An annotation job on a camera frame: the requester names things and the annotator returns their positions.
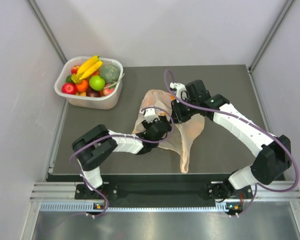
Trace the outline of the translucent orange plastic bag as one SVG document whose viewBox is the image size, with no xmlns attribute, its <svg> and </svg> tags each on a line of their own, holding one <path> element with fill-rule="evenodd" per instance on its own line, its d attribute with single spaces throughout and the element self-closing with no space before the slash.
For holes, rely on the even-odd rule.
<svg viewBox="0 0 300 240">
<path fill-rule="evenodd" d="M 168 121 L 172 114 L 171 101 L 174 97 L 163 90 L 151 89 L 149 90 L 140 105 L 140 113 L 134 125 L 133 133 L 143 133 L 146 128 L 143 123 L 146 123 L 143 110 L 146 107 L 155 106 L 155 113 L 164 117 Z M 202 133 L 205 127 L 205 118 L 200 114 L 195 114 L 190 120 L 184 123 L 175 123 L 173 133 L 169 133 L 170 138 L 158 144 L 158 146 L 165 150 L 171 150 L 180 156 L 180 172 L 186 174 L 189 171 L 191 147 L 194 140 Z"/>
</svg>

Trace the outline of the yellow banana bunch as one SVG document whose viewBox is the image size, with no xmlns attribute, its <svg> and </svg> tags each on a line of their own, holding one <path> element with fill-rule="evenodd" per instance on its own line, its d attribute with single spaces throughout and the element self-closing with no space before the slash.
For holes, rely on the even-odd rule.
<svg viewBox="0 0 300 240">
<path fill-rule="evenodd" d="M 75 84 L 79 84 L 82 80 L 86 80 L 94 72 L 96 72 L 103 65 L 103 61 L 100 60 L 99 56 L 94 55 L 88 60 L 86 60 L 77 70 L 76 73 L 73 73 L 71 80 Z"/>
</svg>

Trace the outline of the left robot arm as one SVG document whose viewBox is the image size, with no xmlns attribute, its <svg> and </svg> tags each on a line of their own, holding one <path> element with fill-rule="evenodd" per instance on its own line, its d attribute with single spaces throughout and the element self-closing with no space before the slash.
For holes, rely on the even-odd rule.
<svg viewBox="0 0 300 240">
<path fill-rule="evenodd" d="M 87 182 L 86 192 L 92 198 L 103 194 L 100 165 L 112 153 L 147 154 L 167 140 L 174 130 L 174 123 L 163 115 L 152 122 L 144 120 L 141 124 L 145 130 L 136 134 L 116 133 L 99 124 L 72 143 L 81 175 Z"/>
</svg>

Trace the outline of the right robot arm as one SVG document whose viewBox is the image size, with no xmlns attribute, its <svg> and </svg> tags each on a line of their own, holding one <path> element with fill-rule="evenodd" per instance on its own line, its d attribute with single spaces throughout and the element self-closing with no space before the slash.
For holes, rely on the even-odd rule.
<svg viewBox="0 0 300 240">
<path fill-rule="evenodd" d="M 176 96 L 171 102 L 172 119 L 175 123 L 185 123 L 192 116 L 207 117 L 228 130 L 255 157 L 251 165 L 233 172 L 224 181 L 223 192 L 227 197 L 235 198 L 243 188 L 250 185 L 269 185 L 291 167 L 289 138 L 285 135 L 276 137 L 258 129 L 224 96 L 210 95 L 202 80 L 195 80 L 186 85 L 171 82 L 169 89 Z"/>
</svg>

